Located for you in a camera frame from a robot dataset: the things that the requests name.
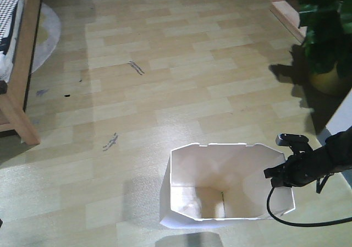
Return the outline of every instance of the black mark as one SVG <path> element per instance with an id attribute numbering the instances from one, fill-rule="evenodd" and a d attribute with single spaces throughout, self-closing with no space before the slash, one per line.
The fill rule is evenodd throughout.
<path id="1" fill-rule="evenodd" d="M 132 66 L 132 67 L 134 68 L 134 70 L 137 71 L 138 74 L 140 74 L 140 75 L 145 74 L 145 73 L 143 72 L 143 70 L 142 70 L 135 62 L 130 61 L 130 62 L 128 62 L 128 64 L 129 64 L 130 66 Z"/>
<path id="2" fill-rule="evenodd" d="M 117 138 L 119 135 L 117 135 L 117 133 L 114 133 L 114 136 L 110 139 L 110 141 L 108 142 L 107 145 L 103 146 L 104 150 L 103 152 L 107 151 L 110 149 L 111 146 L 113 146 L 114 144 L 117 143 Z"/>
<path id="3" fill-rule="evenodd" d="M 46 92 L 48 92 L 48 91 L 49 91 L 49 89 L 41 89 L 41 90 L 38 90 L 36 96 L 37 96 L 37 97 L 41 97 L 42 95 L 44 95 L 44 94 L 45 94 Z"/>

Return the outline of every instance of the white paper bag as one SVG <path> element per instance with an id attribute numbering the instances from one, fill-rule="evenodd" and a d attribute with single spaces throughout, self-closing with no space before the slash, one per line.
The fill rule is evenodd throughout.
<path id="1" fill-rule="evenodd" d="M 168 228 L 217 228 L 271 218 L 264 169 L 285 161 L 263 144 L 193 143 L 171 151 L 160 191 L 160 223 Z M 277 188 L 272 212 L 295 209 L 292 188 Z"/>

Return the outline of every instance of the wooden shelf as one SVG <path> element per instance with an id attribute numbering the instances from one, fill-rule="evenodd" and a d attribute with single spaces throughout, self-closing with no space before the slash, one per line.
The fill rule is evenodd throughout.
<path id="1" fill-rule="evenodd" d="M 303 42 L 307 27 L 299 28 L 299 13 L 292 7 L 290 0 L 273 0 L 270 11 L 281 21 L 281 23 L 296 37 Z"/>

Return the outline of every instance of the black robotic arm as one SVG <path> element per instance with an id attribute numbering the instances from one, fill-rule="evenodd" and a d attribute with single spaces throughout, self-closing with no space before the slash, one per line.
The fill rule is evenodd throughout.
<path id="1" fill-rule="evenodd" d="M 330 136 L 326 139 L 326 144 L 316 150 L 310 147 L 308 138 L 303 135 L 279 134 L 276 143 L 279 146 L 289 146 L 293 155 L 286 162 L 264 170 L 265 177 L 271 178 L 272 185 L 267 199 L 269 214 L 281 223 L 296 227 L 322 227 L 352 221 L 350 217 L 321 223 L 292 223 L 276 217 L 269 207 L 271 195 L 277 187 L 301 187 L 316 181 L 316 192 L 320 193 L 330 176 L 352 169 L 352 127 Z"/>

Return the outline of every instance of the potted plant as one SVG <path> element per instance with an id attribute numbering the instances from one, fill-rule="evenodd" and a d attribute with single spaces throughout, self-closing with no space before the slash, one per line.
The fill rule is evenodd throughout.
<path id="1" fill-rule="evenodd" d="M 352 0 L 297 0 L 312 85 L 330 95 L 352 86 Z"/>

